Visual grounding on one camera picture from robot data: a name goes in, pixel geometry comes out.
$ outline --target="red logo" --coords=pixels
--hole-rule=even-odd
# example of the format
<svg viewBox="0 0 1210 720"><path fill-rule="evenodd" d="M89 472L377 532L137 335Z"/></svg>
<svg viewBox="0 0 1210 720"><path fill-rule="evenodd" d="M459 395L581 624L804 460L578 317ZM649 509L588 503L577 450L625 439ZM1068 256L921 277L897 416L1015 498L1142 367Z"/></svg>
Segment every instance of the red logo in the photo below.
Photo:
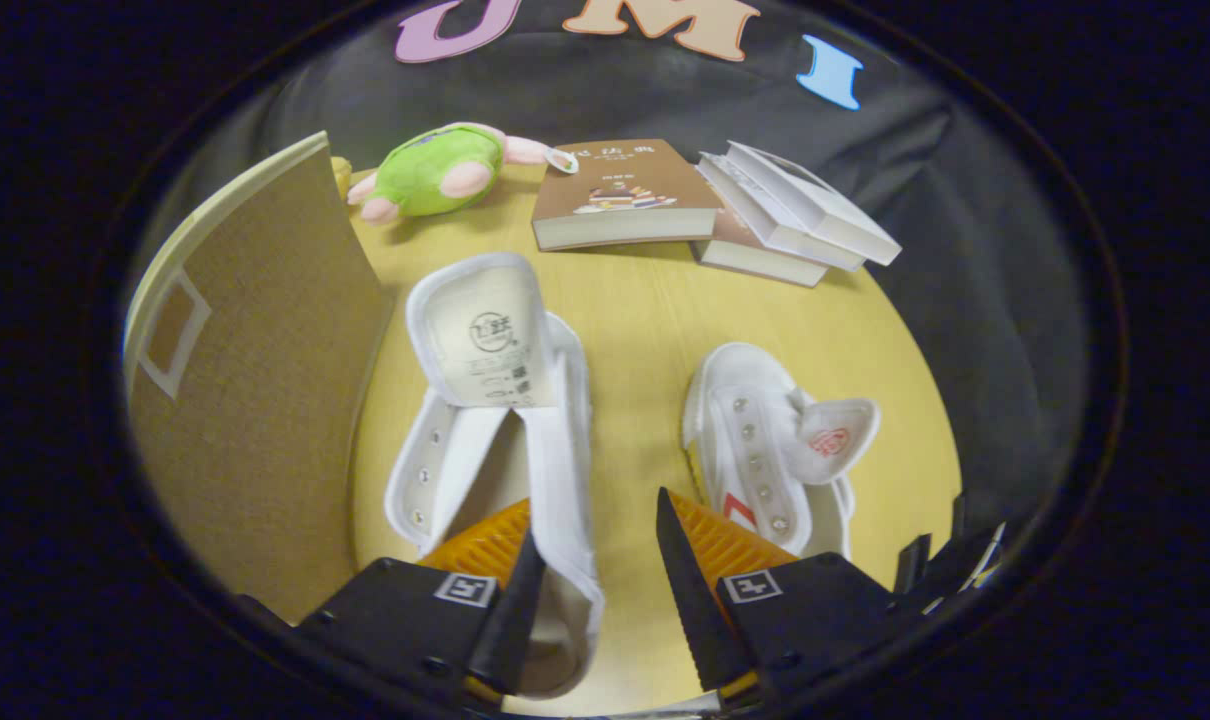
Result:
<svg viewBox="0 0 1210 720"><path fill-rule="evenodd" d="M809 447L824 457L841 453L848 444L849 431L845 428L823 430L819 434L809 438Z"/></svg>
<svg viewBox="0 0 1210 720"><path fill-rule="evenodd" d="M738 500L737 497L728 495L728 493L726 493L725 518L728 518L728 512L731 509L737 509L739 515L743 515L743 518L747 518L749 522L751 522L753 528L756 526L756 514L755 512L751 512L751 507L747 507L745 505L743 505L742 500Z"/></svg>

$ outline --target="green plush toy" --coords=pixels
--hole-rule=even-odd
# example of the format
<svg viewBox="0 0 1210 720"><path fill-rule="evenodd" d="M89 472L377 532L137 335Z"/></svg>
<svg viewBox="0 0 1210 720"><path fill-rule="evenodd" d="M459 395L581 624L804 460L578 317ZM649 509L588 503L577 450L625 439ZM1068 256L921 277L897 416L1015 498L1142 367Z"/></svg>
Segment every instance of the green plush toy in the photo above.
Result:
<svg viewBox="0 0 1210 720"><path fill-rule="evenodd" d="M348 191L361 217L385 224L398 215L437 215L485 197L503 163L541 165L547 145L482 123L449 123L402 143L378 172Z"/></svg>

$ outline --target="shoe tongue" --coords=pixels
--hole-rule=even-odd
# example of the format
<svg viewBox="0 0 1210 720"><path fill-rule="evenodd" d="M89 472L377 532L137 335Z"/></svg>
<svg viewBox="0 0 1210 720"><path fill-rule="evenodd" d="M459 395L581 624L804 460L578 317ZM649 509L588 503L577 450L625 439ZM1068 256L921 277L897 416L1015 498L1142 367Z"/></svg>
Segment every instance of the shoe tongue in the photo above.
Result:
<svg viewBox="0 0 1210 720"><path fill-rule="evenodd" d="M871 445L880 409L864 398L809 402L793 422L791 438L779 433L788 468L802 483L826 484L848 473Z"/></svg>
<svg viewBox="0 0 1210 720"><path fill-rule="evenodd" d="M547 318L526 260L463 260L428 275L405 305L417 363L451 405L554 405Z"/></svg>

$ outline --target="white sneaker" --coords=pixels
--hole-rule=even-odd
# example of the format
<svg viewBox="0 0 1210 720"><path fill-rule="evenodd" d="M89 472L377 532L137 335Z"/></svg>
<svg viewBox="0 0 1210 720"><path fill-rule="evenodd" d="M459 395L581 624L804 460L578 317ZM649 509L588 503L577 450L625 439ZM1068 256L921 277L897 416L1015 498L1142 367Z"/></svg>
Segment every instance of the white sneaker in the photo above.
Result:
<svg viewBox="0 0 1210 720"><path fill-rule="evenodd" d="M770 352L730 342L702 361L681 431L716 512L793 555L849 560L847 473L878 427L874 401L814 402Z"/></svg>
<svg viewBox="0 0 1210 720"><path fill-rule="evenodd" d="M587 507L590 401L582 345L544 311L528 260L509 252L422 278L405 319L428 387L391 471L387 520L422 559L529 497L532 541L547 571L519 695L567 692L595 652L604 607Z"/></svg>

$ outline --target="round table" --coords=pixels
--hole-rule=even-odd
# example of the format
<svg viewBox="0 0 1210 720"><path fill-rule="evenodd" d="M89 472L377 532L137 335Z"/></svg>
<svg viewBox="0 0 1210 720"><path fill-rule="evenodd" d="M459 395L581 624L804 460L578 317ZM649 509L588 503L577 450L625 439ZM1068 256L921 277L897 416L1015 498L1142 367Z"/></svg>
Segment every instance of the round table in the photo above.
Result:
<svg viewBox="0 0 1210 720"><path fill-rule="evenodd" d="M369 171L353 175L358 182ZM816 288L701 266L684 242L540 252L529 218L544 168L509 165L478 205L355 232L396 307L373 362L355 433L355 560L413 560L384 514L387 477L426 379L401 307L425 275L482 252L520 252L547 310L578 333L590 374L590 515L606 597L600 644L578 687L549 701L506 698L531 715L601 715L702 695L655 538L661 486L696 497L681 448L688 380L721 342L751 342L782 361L817 401L871 397L880 432L851 471L855 565L892 587L898 552L922 532L951 532L960 465L947 411L924 356L865 269L830 270ZM898 263L911 263L908 247Z"/></svg>

